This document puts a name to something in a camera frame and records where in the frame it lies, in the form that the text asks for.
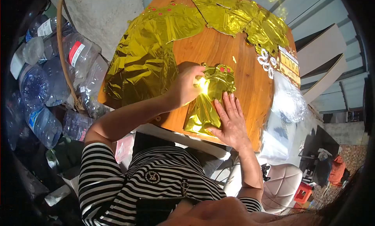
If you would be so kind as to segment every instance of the wooden stick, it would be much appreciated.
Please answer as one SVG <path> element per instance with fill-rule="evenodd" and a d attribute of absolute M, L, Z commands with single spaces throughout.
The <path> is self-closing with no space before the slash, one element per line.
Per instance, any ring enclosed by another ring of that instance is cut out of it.
<path fill-rule="evenodd" d="M 71 94 L 74 98 L 74 106 L 80 112 L 80 110 L 85 110 L 80 98 L 77 98 L 75 94 L 75 90 L 72 86 L 72 82 L 70 81 L 68 70 L 66 68 L 65 58 L 64 58 L 64 50 L 63 50 L 63 40 L 62 40 L 62 8 L 63 8 L 63 2 L 64 0 L 59 0 L 59 3 L 57 5 L 57 45 L 59 47 L 59 55 L 60 55 L 60 62 L 61 66 L 63 67 L 63 72 L 65 76 L 66 83 L 68 84 L 68 87 L 71 90 Z"/>

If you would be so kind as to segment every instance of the hand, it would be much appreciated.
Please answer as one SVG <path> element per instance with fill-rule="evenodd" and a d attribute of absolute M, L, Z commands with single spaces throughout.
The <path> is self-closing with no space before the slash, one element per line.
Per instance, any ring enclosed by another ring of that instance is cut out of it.
<path fill-rule="evenodd" d="M 215 127 L 209 127 L 208 130 L 238 152 L 243 148 L 248 149 L 251 147 L 251 142 L 247 136 L 245 118 L 240 101 L 238 99 L 234 100 L 233 93 L 228 97 L 227 92 L 224 92 L 223 101 L 225 110 L 220 102 L 215 99 L 215 107 L 220 116 L 223 130 Z"/>
<path fill-rule="evenodd" d="M 171 110 L 188 104 L 200 94 L 201 88 L 194 87 L 194 80 L 198 75 L 204 76 L 204 69 L 203 66 L 192 66 L 178 75 L 168 92 L 162 95 L 170 105 Z"/>

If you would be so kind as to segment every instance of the bottle label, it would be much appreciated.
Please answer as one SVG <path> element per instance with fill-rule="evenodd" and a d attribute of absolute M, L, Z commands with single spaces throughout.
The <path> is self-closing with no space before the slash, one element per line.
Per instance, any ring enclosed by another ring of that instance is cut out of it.
<path fill-rule="evenodd" d="M 85 139 L 85 136 L 86 136 L 86 128 L 82 131 L 79 141 L 83 141 Z"/>
<path fill-rule="evenodd" d="M 51 19 L 49 18 L 38 28 L 38 36 L 47 36 L 52 34 Z"/>
<path fill-rule="evenodd" d="M 30 114 L 30 117 L 29 117 L 29 127 L 31 128 L 31 130 L 33 132 L 34 132 L 35 121 L 38 118 L 38 115 L 41 113 L 42 110 L 43 110 L 43 107 L 40 108 L 39 110 L 31 112 L 31 114 Z"/>
<path fill-rule="evenodd" d="M 30 30 L 27 29 L 26 36 L 25 36 L 26 42 L 28 42 L 28 41 L 31 40 L 32 38 L 33 38 L 33 37 L 32 37 L 31 34 L 30 34 Z"/>
<path fill-rule="evenodd" d="M 68 56 L 68 63 L 71 64 L 72 67 L 75 67 L 78 56 L 81 54 L 84 48 L 85 45 L 83 45 L 80 41 L 75 42 L 75 44 L 73 45 Z"/>
<path fill-rule="evenodd" d="M 47 61 L 47 58 L 46 58 L 46 55 L 43 53 L 43 56 L 38 60 L 38 63 L 42 64 L 45 61 Z"/>

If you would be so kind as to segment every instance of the logo emblem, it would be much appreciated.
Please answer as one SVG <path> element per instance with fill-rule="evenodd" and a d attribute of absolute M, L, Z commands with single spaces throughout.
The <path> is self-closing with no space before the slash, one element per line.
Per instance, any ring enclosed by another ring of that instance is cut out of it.
<path fill-rule="evenodd" d="M 147 182 L 151 184 L 157 184 L 160 182 L 160 176 L 157 172 L 154 172 L 152 170 L 146 172 L 145 179 Z"/>

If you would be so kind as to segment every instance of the white ribbon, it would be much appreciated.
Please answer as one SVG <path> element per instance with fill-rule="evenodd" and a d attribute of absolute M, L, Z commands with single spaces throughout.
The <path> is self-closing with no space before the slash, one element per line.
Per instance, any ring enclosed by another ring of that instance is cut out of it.
<path fill-rule="evenodd" d="M 273 68 L 272 68 L 271 64 L 273 66 L 276 65 L 276 59 L 273 58 L 273 57 L 271 57 L 271 60 L 270 60 L 271 64 L 270 64 L 268 62 L 268 53 L 267 53 L 267 51 L 264 48 L 262 48 L 261 54 L 262 55 L 258 54 L 258 57 L 256 57 L 256 59 L 258 60 L 259 64 L 262 65 L 264 71 L 268 72 L 268 77 L 270 79 L 273 79 L 274 71 L 273 71 Z"/>

